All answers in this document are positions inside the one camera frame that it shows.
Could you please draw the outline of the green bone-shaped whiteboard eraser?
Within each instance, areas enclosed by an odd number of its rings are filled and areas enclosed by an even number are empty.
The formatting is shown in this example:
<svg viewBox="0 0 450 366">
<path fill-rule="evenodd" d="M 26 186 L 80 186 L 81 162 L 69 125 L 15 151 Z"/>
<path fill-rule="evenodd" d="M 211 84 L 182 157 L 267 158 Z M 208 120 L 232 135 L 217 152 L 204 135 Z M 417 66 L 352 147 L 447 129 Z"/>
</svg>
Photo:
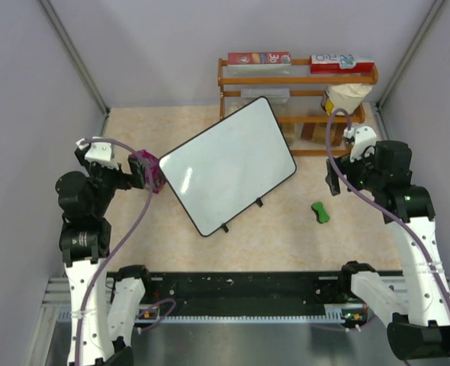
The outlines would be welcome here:
<svg viewBox="0 0 450 366">
<path fill-rule="evenodd" d="M 330 216 L 321 201 L 311 204 L 311 209 L 315 213 L 316 220 L 319 224 L 325 224 L 330 221 Z"/>
</svg>

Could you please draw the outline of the black-framed whiteboard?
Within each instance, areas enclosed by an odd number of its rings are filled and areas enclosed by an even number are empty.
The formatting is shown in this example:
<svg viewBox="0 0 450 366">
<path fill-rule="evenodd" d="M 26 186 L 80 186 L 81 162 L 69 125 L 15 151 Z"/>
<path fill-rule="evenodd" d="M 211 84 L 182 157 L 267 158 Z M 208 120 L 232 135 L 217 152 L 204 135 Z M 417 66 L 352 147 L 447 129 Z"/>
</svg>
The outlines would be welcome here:
<svg viewBox="0 0 450 366">
<path fill-rule="evenodd" d="M 159 168 L 203 237 L 225 230 L 297 171 L 265 97 L 166 153 Z"/>
</svg>

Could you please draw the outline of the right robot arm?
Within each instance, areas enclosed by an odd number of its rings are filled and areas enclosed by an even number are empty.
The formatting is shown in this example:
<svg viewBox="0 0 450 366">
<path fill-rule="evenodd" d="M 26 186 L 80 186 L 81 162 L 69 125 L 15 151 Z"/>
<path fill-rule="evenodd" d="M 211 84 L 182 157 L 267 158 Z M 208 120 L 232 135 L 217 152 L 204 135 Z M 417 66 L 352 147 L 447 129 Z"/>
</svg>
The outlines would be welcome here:
<svg viewBox="0 0 450 366">
<path fill-rule="evenodd" d="M 342 267 L 337 293 L 345 301 L 362 299 L 387 329 L 401 361 L 450 358 L 450 288 L 439 255 L 435 210 L 429 192 L 411 181 L 412 151 L 406 143 L 367 139 L 350 153 L 326 162 L 326 183 L 339 185 L 383 214 L 400 254 L 407 298 L 396 295 L 370 265 Z"/>
</svg>

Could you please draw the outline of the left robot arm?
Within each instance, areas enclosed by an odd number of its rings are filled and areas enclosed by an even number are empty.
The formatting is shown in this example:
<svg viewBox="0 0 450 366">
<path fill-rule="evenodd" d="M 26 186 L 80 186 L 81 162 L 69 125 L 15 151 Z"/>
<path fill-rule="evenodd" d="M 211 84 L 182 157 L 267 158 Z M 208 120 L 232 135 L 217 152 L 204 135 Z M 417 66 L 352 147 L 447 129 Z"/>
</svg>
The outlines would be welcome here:
<svg viewBox="0 0 450 366">
<path fill-rule="evenodd" d="M 68 172 L 56 182 L 63 211 L 59 237 L 71 300 L 68 365 L 132 365 L 130 346 L 139 303 L 153 296 L 154 285 L 144 265 L 121 268 L 114 276 L 114 295 L 107 299 L 111 225 L 104 215 L 116 190 L 143 189 L 146 160 L 134 154 L 130 172 L 77 158 L 85 172 Z"/>
</svg>

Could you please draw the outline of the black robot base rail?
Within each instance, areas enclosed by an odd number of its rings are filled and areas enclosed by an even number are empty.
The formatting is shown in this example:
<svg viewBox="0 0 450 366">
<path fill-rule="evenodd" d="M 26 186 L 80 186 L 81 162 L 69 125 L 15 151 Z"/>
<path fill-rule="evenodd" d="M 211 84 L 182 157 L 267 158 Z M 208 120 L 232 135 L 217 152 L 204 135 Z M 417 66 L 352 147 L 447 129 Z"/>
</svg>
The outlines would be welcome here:
<svg viewBox="0 0 450 366">
<path fill-rule="evenodd" d="M 144 276 L 143 284 L 145 300 L 297 298 L 308 303 L 358 303 L 339 279 L 338 271 L 154 271 Z"/>
</svg>

